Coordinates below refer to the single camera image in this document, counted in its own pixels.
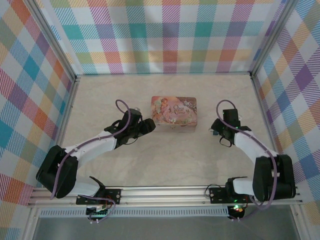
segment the colorful plaid backdrop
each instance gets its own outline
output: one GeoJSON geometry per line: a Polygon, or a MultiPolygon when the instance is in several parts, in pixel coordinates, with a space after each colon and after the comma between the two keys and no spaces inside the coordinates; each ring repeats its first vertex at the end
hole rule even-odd
{"type": "Polygon", "coordinates": [[[79,74],[248,72],[283,2],[38,0],[79,74]]]}
{"type": "Polygon", "coordinates": [[[0,240],[15,240],[72,81],[23,1],[0,6],[0,240]]]}
{"type": "Polygon", "coordinates": [[[320,236],[320,0],[300,0],[255,80],[320,236]]]}

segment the metal bracket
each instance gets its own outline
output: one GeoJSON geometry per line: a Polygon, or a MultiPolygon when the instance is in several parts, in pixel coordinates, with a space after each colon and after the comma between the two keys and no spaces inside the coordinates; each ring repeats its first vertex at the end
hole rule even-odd
{"type": "MultiPolygon", "coordinates": [[[[121,189],[108,189],[106,188],[102,195],[104,198],[112,199],[115,201],[116,204],[120,204],[120,198],[121,198],[121,189]]],[[[77,196],[76,205],[105,205],[106,201],[104,200],[95,200],[95,199],[89,199],[83,196],[77,196]]]]}
{"type": "Polygon", "coordinates": [[[246,204],[251,203],[249,197],[246,195],[236,195],[230,198],[224,187],[211,187],[209,188],[209,196],[211,204],[246,204]]]}

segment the beige floor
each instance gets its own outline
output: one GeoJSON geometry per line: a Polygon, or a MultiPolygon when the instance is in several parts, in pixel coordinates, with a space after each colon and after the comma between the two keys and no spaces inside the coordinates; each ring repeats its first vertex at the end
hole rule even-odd
{"type": "Polygon", "coordinates": [[[106,186],[224,184],[230,177],[252,176],[254,166],[247,156],[235,146],[221,146],[219,137],[208,132],[222,99],[233,101],[241,123],[271,147],[249,76],[161,74],[82,77],[63,146],[89,139],[121,119],[116,99],[150,117],[152,96],[196,97],[196,131],[153,132],[100,155],[78,170],[80,176],[94,176],[106,186]]]}

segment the decorative tin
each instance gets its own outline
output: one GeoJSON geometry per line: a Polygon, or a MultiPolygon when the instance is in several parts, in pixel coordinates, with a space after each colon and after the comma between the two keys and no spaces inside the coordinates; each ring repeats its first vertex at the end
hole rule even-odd
{"type": "Polygon", "coordinates": [[[151,111],[155,131],[190,133],[196,130],[198,116],[195,97],[153,96],[151,111]]]}

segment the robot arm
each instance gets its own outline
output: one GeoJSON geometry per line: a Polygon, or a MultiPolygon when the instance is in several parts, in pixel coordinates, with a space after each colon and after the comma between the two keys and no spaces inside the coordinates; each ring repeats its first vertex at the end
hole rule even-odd
{"type": "MultiPolygon", "coordinates": [[[[255,196],[260,202],[269,200],[275,177],[269,154],[253,139],[256,137],[251,129],[247,126],[241,126],[237,109],[223,110],[223,120],[246,134],[226,126],[219,118],[211,126],[213,134],[220,135],[221,139],[227,139],[230,146],[237,146],[254,164],[253,179],[233,177],[227,180],[225,188],[228,195],[230,197],[236,195],[255,196]]],[[[296,186],[291,158],[288,155],[278,154],[266,146],[265,148],[269,150],[276,162],[277,184],[274,199],[293,198],[296,195],[296,186]]]]}
{"type": "Polygon", "coordinates": [[[53,192],[58,167],[63,158],[72,152],[61,167],[55,196],[59,199],[70,193],[86,196],[96,196],[98,193],[101,197],[101,191],[105,186],[94,177],[77,177],[77,170],[97,156],[125,145],[129,139],[137,139],[156,128],[152,119],[143,120],[142,114],[138,110],[130,109],[130,122],[127,128],[117,135],[106,138],[123,129],[128,119],[129,112],[126,111],[122,120],[115,121],[97,136],[85,142],[66,148],[61,148],[58,145],[53,146],[37,172],[36,179],[50,192],[53,192]]]}

